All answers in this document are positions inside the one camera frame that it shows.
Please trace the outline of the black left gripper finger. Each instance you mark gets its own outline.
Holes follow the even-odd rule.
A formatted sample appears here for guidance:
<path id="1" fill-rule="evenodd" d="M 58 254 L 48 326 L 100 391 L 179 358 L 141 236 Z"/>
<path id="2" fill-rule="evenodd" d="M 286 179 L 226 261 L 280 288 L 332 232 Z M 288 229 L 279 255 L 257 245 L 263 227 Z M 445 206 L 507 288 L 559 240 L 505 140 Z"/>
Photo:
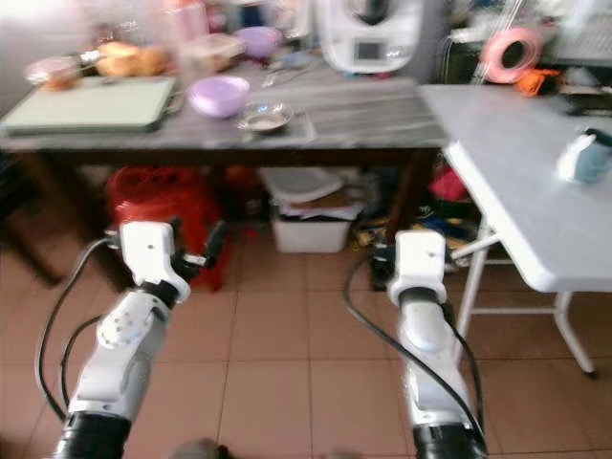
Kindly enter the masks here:
<path id="1" fill-rule="evenodd" d="M 214 267 L 222 258 L 226 250 L 226 240 L 229 230 L 229 223 L 226 220 L 219 220 L 211 227 L 203 250 L 203 267 Z"/>

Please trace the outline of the red plastic stool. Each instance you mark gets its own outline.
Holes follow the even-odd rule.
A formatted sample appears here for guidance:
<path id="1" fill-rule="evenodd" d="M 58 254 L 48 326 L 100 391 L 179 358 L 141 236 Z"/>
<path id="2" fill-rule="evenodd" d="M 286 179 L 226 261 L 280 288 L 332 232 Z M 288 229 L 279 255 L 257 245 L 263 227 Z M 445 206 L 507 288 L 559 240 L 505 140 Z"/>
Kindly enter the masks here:
<path id="1" fill-rule="evenodd" d="M 193 253 L 206 247 L 222 211 L 198 167 L 124 166 L 105 184 L 106 205 L 117 226 L 128 220 L 181 220 L 179 240 Z"/>

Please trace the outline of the white plastic bin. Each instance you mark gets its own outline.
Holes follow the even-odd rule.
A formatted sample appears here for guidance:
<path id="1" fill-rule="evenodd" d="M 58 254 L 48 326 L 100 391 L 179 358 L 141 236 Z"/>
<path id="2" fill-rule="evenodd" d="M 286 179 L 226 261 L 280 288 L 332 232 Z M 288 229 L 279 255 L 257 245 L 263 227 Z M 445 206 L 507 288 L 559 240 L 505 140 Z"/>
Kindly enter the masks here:
<path id="1" fill-rule="evenodd" d="M 270 192 L 276 247 L 284 253 L 334 253 L 364 211 L 362 192 L 331 167 L 259 167 Z"/>

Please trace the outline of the red bag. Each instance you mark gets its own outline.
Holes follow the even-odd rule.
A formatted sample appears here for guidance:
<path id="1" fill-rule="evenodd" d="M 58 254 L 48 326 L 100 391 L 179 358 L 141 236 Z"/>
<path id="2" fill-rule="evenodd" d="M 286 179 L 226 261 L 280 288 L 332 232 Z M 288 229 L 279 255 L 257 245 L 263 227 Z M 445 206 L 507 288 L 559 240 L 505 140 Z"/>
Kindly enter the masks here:
<path id="1" fill-rule="evenodd" d="M 434 167 L 433 178 L 428 185 L 429 196 L 442 202 L 470 201 L 470 193 L 464 181 L 449 164 Z"/>

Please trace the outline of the steel dish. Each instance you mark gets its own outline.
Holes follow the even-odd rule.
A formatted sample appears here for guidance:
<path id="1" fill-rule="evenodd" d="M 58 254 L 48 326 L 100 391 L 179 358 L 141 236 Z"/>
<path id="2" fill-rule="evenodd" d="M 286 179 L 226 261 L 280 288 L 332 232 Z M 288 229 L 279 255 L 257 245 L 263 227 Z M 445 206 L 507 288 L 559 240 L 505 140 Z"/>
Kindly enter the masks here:
<path id="1" fill-rule="evenodd" d="M 236 115 L 233 125 L 248 134 L 270 135 L 283 131 L 295 116 L 287 103 L 249 103 Z"/>

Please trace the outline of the grey wood counter table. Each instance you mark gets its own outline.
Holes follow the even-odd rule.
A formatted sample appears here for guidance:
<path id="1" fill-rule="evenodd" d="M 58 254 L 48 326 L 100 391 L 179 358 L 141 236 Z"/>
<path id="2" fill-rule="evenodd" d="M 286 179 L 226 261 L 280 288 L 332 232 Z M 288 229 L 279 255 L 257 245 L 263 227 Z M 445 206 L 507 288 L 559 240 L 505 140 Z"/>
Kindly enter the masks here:
<path id="1" fill-rule="evenodd" d="M 252 99 L 285 103 L 309 119 L 305 140 L 255 140 L 229 120 L 214 120 L 184 106 L 157 130 L 131 134 L 3 136 L 13 156 L 78 242 L 104 235 L 109 219 L 88 192 L 83 165 L 155 166 L 397 166 L 397 192 L 384 236 L 410 229 L 431 184 L 446 132 L 410 78 L 346 78 L 311 71 L 263 87 L 262 71 L 245 71 Z"/>

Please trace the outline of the large purple bowl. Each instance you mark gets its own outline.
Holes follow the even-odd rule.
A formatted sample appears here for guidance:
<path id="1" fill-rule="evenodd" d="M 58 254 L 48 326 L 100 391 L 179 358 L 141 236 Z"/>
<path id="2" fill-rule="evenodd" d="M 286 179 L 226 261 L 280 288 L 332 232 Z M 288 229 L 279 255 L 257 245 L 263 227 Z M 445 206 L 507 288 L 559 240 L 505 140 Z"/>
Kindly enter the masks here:
<path id="1" fill-rule="evenodd" d="M 186 89 L 188 103 L 198 114 L 227 119 L 248 104 L 251 86 L 237 76 L 210 76 L 196 80 Z"/>

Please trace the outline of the white plastic table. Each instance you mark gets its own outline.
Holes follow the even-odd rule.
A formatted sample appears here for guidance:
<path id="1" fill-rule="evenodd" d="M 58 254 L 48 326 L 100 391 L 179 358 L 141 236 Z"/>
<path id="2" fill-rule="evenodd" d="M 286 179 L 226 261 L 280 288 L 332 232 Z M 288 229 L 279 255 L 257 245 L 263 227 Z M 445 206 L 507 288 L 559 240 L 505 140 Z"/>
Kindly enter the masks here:
<path id="1" fill-rule="evenodd" d="M 535 292 L 554 294 L 555 320 L 578 367 L 598 377 L 569 320 L 573 294 L 612 293 L 612 172 L 594 185 L 560 178 L 564 149 L 586 128 L 612 134 L 612 118 L 564 117 L 545 101 L 502 86 L 424 86 L 447 132 L 445 158 L 480 209 L 476 240 L 455 253 L 470 258 L 459 331 L 480 315 L 476 295 L 490 248 L 501 245 Z"/>

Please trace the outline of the dark wooden furniture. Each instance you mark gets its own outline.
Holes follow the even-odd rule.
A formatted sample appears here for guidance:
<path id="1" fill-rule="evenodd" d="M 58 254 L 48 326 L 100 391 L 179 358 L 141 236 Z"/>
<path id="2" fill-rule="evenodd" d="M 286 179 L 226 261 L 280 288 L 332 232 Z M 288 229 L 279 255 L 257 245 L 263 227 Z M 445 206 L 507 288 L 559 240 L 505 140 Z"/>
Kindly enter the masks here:
<path id="1" fill-rule="evenodd" d="M 35 248 L 34 184 L 26 178 L 17 159 L 1 153 L 0 157 L 0 239 L 5 249 L 25 264 L 31 275 L 45 287 L 55 287 L 62 276 L 54 271 Z"/>

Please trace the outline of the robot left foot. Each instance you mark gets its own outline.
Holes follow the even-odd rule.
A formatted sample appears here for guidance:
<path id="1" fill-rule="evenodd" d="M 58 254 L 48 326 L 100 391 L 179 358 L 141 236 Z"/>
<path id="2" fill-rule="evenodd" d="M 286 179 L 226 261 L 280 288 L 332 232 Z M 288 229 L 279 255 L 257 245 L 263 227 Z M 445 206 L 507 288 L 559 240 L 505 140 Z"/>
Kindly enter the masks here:
<path id="1" fill-rule="evenodd" d="M 170 459 L 232 459 L 232 456 L 226 446 L 208 438 L 197 438 L 179 445 Z"/>

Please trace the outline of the pale green cutting board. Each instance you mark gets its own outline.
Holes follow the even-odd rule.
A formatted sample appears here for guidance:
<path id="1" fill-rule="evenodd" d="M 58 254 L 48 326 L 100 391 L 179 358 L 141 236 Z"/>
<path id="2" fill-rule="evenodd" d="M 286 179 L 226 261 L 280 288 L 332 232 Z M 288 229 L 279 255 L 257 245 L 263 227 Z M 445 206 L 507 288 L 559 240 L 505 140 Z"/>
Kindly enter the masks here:
<path id="1" fill-rule="evenodd" d="M 35 89 L 1 120 L 6 134 L 145 132 L 161 121 L 178 86 L 171 77 L 81 78 L 71 89 Z"/>

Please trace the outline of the clear plastic food container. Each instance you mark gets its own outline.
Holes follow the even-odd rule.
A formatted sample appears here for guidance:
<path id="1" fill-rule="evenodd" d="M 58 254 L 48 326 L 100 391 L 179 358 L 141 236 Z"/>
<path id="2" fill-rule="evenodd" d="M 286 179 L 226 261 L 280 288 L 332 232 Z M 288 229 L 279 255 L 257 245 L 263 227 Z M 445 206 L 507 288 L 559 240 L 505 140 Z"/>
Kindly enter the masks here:
<path id="1" fill-rule="evenodd" d="M 191 38 L 179 48 L 179 64 L 184 73 L 208 76 L 224 73 L 244 56 L 245 43 L 226 33 L 210 33 Z"/>

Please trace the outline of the brown bread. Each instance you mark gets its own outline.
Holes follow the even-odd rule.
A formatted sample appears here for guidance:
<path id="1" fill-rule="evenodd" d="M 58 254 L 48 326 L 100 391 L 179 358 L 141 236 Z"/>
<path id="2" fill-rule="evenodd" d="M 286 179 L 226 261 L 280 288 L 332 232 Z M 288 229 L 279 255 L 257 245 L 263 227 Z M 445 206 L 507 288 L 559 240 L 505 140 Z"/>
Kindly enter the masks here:
<path id="1" fill-rule="evenodd" d="M 122 42 L 108 42 L 97 46 L 96 67 L 103 77 L 156 77 L 164 74 L 169 65 L 169 53 L 163 47 L 140 47 Z"/>

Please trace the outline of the tall clear plastic jug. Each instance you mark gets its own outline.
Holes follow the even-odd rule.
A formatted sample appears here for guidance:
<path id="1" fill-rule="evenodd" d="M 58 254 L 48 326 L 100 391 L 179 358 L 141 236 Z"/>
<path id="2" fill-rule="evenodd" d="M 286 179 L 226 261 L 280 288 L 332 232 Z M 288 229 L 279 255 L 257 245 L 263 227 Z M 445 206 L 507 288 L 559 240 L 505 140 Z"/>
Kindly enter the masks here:
<path id="1" fill-rule="evenodd" d="M 210 74 L 203 60 L 203 39 L 209 34 L 205 1 L 164 0 L 164 13 L 181 82 L 191 86 Z"/>

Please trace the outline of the small purple bowl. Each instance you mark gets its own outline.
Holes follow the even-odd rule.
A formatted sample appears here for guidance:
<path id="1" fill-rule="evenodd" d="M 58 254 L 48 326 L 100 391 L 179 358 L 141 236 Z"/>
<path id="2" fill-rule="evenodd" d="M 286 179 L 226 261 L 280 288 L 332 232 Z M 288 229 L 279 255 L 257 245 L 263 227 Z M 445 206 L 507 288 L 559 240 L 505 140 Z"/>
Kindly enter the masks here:
<path id="1" fill-rule="evenodd" d="M 249 58 L 272 56 L 283 40 L 279 30 L 267 26 L 240 28 L 233 35 L 244 45 L 244 54 Z"/>

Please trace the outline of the blue mug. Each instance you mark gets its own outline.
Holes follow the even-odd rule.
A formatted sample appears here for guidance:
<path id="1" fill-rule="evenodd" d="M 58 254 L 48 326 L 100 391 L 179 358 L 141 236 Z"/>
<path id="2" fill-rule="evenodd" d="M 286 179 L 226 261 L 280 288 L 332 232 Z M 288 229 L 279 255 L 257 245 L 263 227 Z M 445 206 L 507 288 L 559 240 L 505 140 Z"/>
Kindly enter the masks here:
<path id="1" fill-rule="evenodd" d="M 581 128 L 565 144 L 556 174 L 563 181 L 595 185 L 612 171 L 612 134 L 595 127 Z"/>

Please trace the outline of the white kitchen machine with display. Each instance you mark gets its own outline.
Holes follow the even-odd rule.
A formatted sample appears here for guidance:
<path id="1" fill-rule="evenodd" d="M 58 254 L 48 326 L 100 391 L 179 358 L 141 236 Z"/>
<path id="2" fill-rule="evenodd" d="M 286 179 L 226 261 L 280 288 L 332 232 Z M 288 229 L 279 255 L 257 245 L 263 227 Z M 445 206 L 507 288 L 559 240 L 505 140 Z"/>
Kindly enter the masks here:
<path id="1" fill-rule="evenodd" d="M 325 61 L 343 73 L 394 73 L 414 56 L 425 0 L 312 0 Z"/>

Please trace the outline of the orange and black device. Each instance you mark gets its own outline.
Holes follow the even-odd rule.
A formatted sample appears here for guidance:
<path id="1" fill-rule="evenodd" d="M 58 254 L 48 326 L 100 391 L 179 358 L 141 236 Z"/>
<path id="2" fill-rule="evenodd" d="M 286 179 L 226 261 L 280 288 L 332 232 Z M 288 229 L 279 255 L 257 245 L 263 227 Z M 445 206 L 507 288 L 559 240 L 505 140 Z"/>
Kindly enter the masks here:
<path id="1" fill-rule="evenodd" d="M 554 95 L 564 84 L 564 75 L 559 70 L 526 70 L 514 83 L 514 89 L 526 98 Z"/>

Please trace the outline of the clear glass jar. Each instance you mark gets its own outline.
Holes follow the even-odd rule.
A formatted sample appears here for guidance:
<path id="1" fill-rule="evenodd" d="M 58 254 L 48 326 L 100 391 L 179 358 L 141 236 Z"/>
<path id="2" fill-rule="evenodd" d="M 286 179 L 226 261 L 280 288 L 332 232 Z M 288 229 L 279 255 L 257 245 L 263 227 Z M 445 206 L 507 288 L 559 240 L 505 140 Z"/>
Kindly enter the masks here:
<path id="1" fill-rule="evenodd" d="M 79 60 L 72 55 L 40 58 L 25 67 L 23 76 L 34 87 L 49 91 L 73 89 L 79 81 Z"/>

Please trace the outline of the pink round appliance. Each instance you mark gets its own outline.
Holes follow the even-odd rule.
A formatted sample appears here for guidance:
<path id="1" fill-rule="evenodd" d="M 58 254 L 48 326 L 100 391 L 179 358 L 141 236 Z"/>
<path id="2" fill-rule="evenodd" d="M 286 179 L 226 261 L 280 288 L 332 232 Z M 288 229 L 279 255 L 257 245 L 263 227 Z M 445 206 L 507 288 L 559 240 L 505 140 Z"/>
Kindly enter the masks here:
<path id="1" fill-rule="evenodd" d="M 534 28 L 512 27 L 494 33 L 480 57 L 484 79 L 499 84 L 515 83 L 537 64 L 543 44 L 545 40 Z"/>

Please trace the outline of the black handheld game controller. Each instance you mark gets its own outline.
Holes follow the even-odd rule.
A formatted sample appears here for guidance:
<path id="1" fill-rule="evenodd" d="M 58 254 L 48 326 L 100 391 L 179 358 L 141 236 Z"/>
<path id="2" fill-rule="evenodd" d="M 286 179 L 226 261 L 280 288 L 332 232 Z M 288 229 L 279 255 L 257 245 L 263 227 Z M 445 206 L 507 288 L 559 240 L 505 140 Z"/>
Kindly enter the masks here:
<path id="1" fill-rule="evenodd" d="M 563 91 L 557 96 L 559 110 L 567 117 L 612 118 L 612 88 Z"/>

